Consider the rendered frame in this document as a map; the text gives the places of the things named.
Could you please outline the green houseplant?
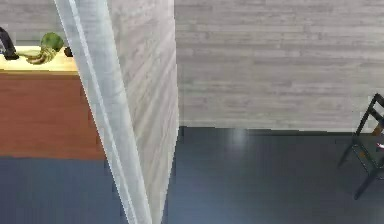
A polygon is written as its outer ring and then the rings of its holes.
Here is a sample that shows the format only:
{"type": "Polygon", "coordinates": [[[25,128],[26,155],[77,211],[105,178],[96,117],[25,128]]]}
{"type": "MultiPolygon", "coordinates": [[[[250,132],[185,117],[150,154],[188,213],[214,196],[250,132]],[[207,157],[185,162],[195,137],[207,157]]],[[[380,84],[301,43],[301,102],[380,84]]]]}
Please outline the green houseplant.
{"type": "Polygon", "coordinates": [[[51,62],[64,46],[64,40],[55,32],[45,33],[37,50],[16,51],[29,64],[42,65],[51,62]]]}

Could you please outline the brown wooden cupboard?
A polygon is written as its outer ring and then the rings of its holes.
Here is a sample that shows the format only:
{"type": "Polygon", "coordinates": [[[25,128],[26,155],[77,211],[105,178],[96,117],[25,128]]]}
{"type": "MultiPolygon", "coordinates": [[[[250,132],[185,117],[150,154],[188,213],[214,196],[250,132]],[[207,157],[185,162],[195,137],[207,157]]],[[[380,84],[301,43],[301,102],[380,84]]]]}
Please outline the brown wooden cupboard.
{"type": "Polygon", "coordinates": [[[76,63],[0,56],[0,157],[106,158],[76,63]]]}

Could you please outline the black chair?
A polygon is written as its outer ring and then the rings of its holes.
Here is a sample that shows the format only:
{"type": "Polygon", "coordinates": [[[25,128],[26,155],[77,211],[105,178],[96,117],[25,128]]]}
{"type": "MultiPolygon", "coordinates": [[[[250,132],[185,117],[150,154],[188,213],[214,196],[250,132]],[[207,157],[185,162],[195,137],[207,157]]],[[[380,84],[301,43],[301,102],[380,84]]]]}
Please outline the black chair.
{"type": "MultiPolygon", "coordinates": [[[[361,131],[369,116],[372,116],[377,121],[375,129],[372,131],[374,136],[380,135],[384,130],[384,116],[374,108],[376,103],[384,108],[384,97],[379,93],[376,93],[373,96],[366,112],[364,113],[359,123],[357,130],[351,136],[351,143],[345,148],[337,164],[337,167],[340,168],[346,162],[347,157],[353,153],[357,160],[360,162],[363,169],[366,171],[367,177],[356,190],[354,194],[355,200],[360,198],[360,196],[366,191],[366,189],[374,180],[384,181],[384,155],[380,159],[375,159],[373,154],[370,153],[368,148],[364,145],[361,138],[361,131]]],[[[375,151],[382,151],[384,153],[384,144],[377,143],[375,151]]]]}

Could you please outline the black curved faucet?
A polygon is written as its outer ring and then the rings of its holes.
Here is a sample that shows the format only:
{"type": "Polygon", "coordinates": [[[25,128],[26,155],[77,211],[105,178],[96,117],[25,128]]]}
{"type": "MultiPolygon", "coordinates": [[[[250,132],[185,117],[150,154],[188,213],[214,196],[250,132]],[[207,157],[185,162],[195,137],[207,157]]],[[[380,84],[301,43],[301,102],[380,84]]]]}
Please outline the black curved faucet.
{"type": "Polygon", "coordinates": [[[0,53],[6,60],[17,60],[19,58],[8,32],[2,27],[0,27],[0,53]]]}

